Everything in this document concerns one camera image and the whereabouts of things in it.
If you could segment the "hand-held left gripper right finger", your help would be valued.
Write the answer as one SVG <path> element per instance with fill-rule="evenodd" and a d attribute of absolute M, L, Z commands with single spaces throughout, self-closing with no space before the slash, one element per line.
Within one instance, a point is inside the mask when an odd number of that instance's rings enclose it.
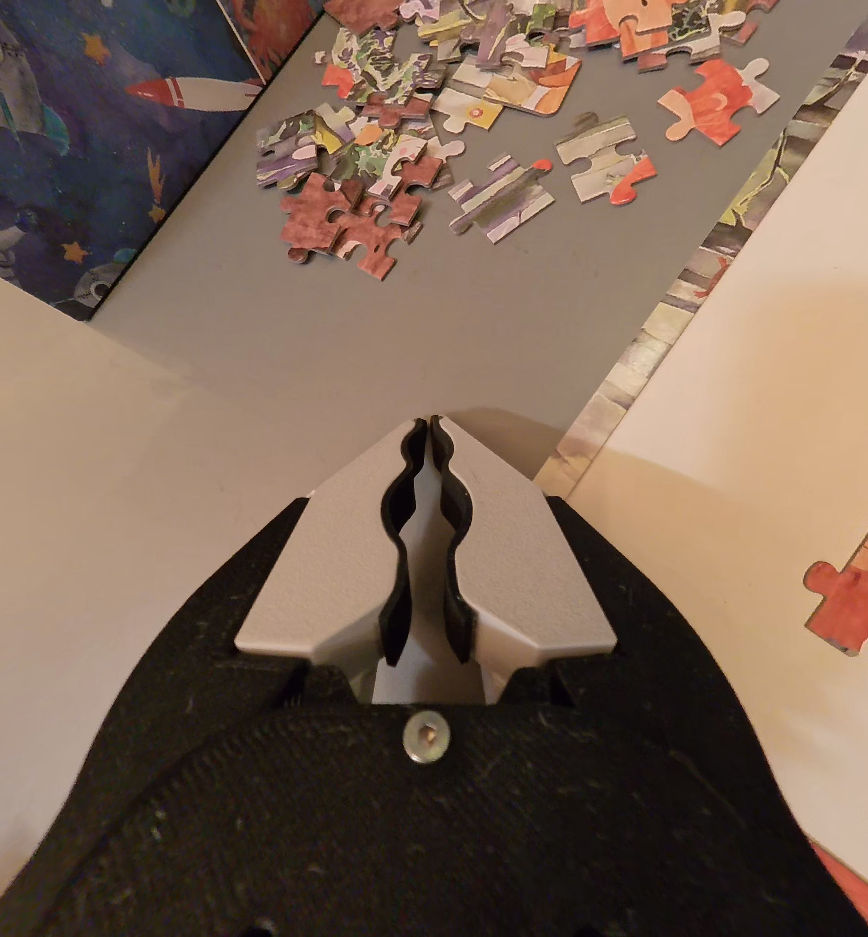
<path fill-rule="evenodd" d="M 545 493 L 453 420 L 431 419 L 440 510 L 452 529 L 444 623 L 494 705 L 513 675 L 611 652 L 616 635 Z"/>

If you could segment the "space print puzzle box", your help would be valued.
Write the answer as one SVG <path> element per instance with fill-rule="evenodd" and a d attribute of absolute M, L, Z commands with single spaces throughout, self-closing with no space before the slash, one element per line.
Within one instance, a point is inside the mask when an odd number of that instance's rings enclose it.
<path fill-rule="evenodd" d="M 0 278 L 88 322 L 321 1 L 0 1 Z"/>

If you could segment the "pile of loose puzzle pieces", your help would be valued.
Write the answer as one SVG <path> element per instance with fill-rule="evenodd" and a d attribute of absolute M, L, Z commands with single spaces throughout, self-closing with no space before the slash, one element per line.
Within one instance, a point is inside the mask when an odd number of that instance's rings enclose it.
<path fill-rule="evenodd" d="M 497 244 L 554 204 L 545 177 L 554 162 L 501 156 L 481 184 L 453 180 L 459 136 L 490 129 L 504 111 L 557 115 L 582 53 L 613 47 L 643 74 L 674 53 L 696 64 L 700 85 L 666 92 L 674 123 L 665 138 L 697 131 L 716 146 L 738 133 L 738 111 L 762 114 L 779 96 L 761 81 L 767 60 L 737 67 L 721 45 L 742 46 L 751 13 L 776 2 L 322 2 L 338 25 L 314 55 L 322 84 L 344 103 L 293 114 L 257 138 L 258 188 L 283 192 L 280 233 L 290 261 L 346 260 L 383 280 L 393 241 L 422 229 L 415 188 L 447 187 L 458 208 L 454 235 L 478 228 Z"/>

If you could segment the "jigsaw puzzle tray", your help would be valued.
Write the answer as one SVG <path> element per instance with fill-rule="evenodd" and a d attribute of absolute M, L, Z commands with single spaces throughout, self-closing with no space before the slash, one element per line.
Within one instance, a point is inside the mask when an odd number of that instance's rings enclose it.
<path fill-rule="evenodd" d="M 796 113 L 831 122 L 580 478 L 542 479 L 675 604 L 868 921 L 868 641 L 803 579 L 868 533 L 868 22 Z"/>

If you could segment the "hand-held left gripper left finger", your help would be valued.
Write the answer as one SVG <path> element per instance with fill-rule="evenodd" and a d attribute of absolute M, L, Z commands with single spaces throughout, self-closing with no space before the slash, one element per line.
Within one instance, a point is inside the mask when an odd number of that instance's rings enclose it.
<path fill-rule="evenodd" d="M 416 510 L 428 423 L 404 421 L 316 488 L 235 638 L 243 653 L 345 674 L 370 703 L 379 662 L 398 662 L 412 598 L 401 538 Z"/>

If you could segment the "joined orange puzzle pieces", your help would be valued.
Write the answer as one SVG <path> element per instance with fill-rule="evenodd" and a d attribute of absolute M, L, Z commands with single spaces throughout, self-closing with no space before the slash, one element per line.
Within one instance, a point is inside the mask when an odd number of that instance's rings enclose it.
<path fill-rule="evenodd" d="M 803 584 L 821 600 L 806 628 L 841 653 L 857 656 L 868 641 L 868 533 L 842 568 L 817 561 Z"/>

